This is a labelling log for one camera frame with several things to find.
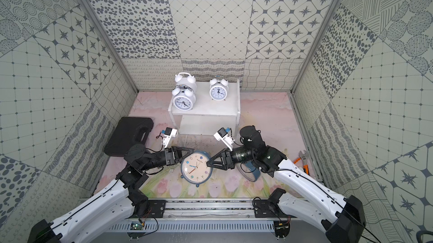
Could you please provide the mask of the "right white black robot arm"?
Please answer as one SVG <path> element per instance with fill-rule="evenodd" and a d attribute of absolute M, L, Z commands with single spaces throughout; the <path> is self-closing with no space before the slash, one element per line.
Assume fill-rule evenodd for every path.
<path fill-rule="evenodd" d="M 214 138 L 224 142 L 221 150 L 206 164 L 220 170 L 234 169 L 236 164 L 251 162 L 261 173 L 267 174 L 301 194 L 293 197 L 283 189 L 273 191 L 268 203 L 278 212 L 294 216 L 324 232 L 331 243 L 357 243 L 366 231 L 362 202 L 351 195 L 345 197 L 298 168 L 285 154 L 265 144 L 255 126 L 240 130 L 241 146 L 233 147 L 234 140 L 225 128 Z"/>

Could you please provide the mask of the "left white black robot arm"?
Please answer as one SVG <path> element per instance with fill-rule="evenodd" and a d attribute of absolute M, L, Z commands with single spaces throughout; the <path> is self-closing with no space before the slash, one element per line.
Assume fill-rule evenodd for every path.
<path fill-rule="evenodd" d="M 192 148 L 170 147 L 150 152 L 142 144 L 131 147 L 124 156 L 126 167 L 95 196 L 56 218 L 41 220 L 29 234 L 30 243 L 88 243 L 117 222 L 137 217 L 161 218 L 166 201 L 149 199 L 141 186 L 149 178 L 147 170 L 181 163 L 194 152 Z"/>

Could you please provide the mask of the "orange handled pliers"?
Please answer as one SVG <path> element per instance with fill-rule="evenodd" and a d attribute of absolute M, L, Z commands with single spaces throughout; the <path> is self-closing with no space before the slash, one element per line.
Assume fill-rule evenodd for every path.
<path fill-rule="evenodd" d="M 310 175 L 309 165 L 307 161 L 308 157 L 309 157 L 309 153 L 306 150 L 302 150 L 299 152 L 298 158 L 295 159 L 293 163 L 295 166 L 301 167 L 307 175 Z"/>

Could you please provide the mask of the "black plastic tool case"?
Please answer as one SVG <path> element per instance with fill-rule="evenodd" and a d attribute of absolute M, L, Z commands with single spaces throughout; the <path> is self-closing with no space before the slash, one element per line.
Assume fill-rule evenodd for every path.
<path fill-rule="evenodd" d="M 124 157 L 131 147 L 145 145 L 153 126 L 151 118 L 122 117 L 103 152 L 109 157 Z"/>

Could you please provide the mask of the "white two-tier shelf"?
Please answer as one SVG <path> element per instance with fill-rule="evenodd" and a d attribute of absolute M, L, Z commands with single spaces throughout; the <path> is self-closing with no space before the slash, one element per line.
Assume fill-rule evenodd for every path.
<path fill-rule="evenodd" d="M 222 101 L 213 100 L 209 90 L 209 82 L 197 83 L 196 103 L 190 111 L 169 104 L 170 118 L 180 134 L 212 136 L 222 127 L 236 131 L 241 112 L 240 81 L 228 84 L 228 96 Z"/>

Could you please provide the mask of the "aluminium mounting rail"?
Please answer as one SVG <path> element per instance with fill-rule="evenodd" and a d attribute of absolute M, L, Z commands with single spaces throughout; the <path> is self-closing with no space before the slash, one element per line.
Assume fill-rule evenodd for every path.
<path fill-rule="evenodd" d="M 295 209 L 301 209 L 301 205 L 303 205 L 305 208 L 309 208 L 310 204 L 307 201 L 304 200 L 299 200 L 299 199 L 295 199 L 295 197 L 290 196 L 288 198 L 289 200 L 292 199 L 292 205 L 295 206 Z M 90 212 L 90 208 L 91 208 L 91 202 L 95 202 L 94 205 L 96 205 L 96 201 L 95 200 L 88 200 L 86 201 L 86 204 L 81 204 L 80 206 L 76 207 L 74 210 L 71 210 L 70 212 L 66 213 L 62 218 L 65 218 L 67 220 L 72 219 L 73 216 L 78 216 L 78 214 L 80 212 L 82 213 L 90 213 L 91 217 L 92 216 L 96 216 L 96 213 L 91 213 Z M 145 202 L 139 202 L 137 205 L 135 203 L 133 203 L 130 199 L 126 198 L 123 199 L 121 202 L 126 202 L 126 206 L 121 206 L 121 203 L 115 203 L 112 204 L 108 207 L 107 210 L 111 210 L 114 211 L 116 206 L 121 207 L 121 209 L 126 208 L 126 207 L 132 207 L 132 212 L 130 215 L 132 216 L 132 218 L 137 218 L 137 216 L 134 214 L 134 209 L 137 205 L 140 205 L 141 203 Z M 275 203 L 282 211 L 283 213 L 285 212 L 283 210 L 283 198 L 280 199 L 280 201 L 277 203 L 277 201 L 270 201 L 272 203 Z M 184 201 L 167 201 L 166 203 L 166 207 L 165 207 L 165 211 L 166 210 L 177 210 L 177 211 L 192 211 L 193 215 L 196 214 L 196 216 L 198 216 L 197 214 L 199 212 L 202 212 L 201 214 L 215 214 L 215 212 L 218 211 L 254 211 L 253 206 L 252 206 L 252 200 L 239 200 L 239 201 L 193 201 L 193 200 L 184 200 Z M 294 213 L 289 214 L 289 209 L 285 209 L 287 215 L 292 215 Z M 306 213 L 307 209 L 301 209 L 301 213 Z"/>

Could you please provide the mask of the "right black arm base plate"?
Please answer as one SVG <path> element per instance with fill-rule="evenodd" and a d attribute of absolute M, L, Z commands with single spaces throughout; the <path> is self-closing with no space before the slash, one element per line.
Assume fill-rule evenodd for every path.
<path fill-rule="evenodd" d="M 288 219 L 292 217 L 283 213 L 283 211 L 275 204 L 268 200 L 254 199 L 252 201 L 254 215 L 256 218 L 281 218 Z"/>

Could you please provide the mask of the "blue round alarm clock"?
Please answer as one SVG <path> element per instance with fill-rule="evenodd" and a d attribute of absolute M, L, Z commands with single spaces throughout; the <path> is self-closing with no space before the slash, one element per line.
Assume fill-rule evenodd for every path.
<path fill-rule="evenodd" d="M 211 156 L 207 152 L 194 151 L 181 162 L 181 178 L 196 187 L 204 184 L 213 173 L 213 168 L 206 164 L 210 159 Z"/>
<path fill-rule="evenodd" d="M 256 182 L 260 177 L 260 170 L 251 161 L 239 163 L 236 167 L 240 174 L 250 182 Z"/>

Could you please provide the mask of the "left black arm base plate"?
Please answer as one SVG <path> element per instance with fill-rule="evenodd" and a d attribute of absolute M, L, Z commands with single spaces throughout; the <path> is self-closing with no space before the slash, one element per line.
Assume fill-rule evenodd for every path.
<path fill-rule="evenodd" d="M 134 214 L 138 218 L 163 218 L 166 203 L 166 200 L 145 201 L 135 207 Z"/>

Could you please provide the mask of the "white twin-bell alarm clock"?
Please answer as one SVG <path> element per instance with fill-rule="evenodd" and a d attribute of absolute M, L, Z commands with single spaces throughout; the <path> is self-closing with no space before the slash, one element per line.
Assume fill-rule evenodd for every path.
<path fill-rule="evenodd" d="M 187 72 L 180 72 L 175 76 L 175 83 L 177 86 L 188 86 L 192 90 L 197 89 L 196 78 Z"/>
<path fill-rule="evenodd" d="M 176 85 L 172 91 L 172 95 L 172 102 L 180 111 L 190 111 L 196 103 L 195 92 L 187 85 Z"/>
<path fill-rule="evenodd" d="M 210 80 L 209 94 L 213 100 L 223 101 L 228 95 L 229 82 L 223 76 L 215 76 Z"/>

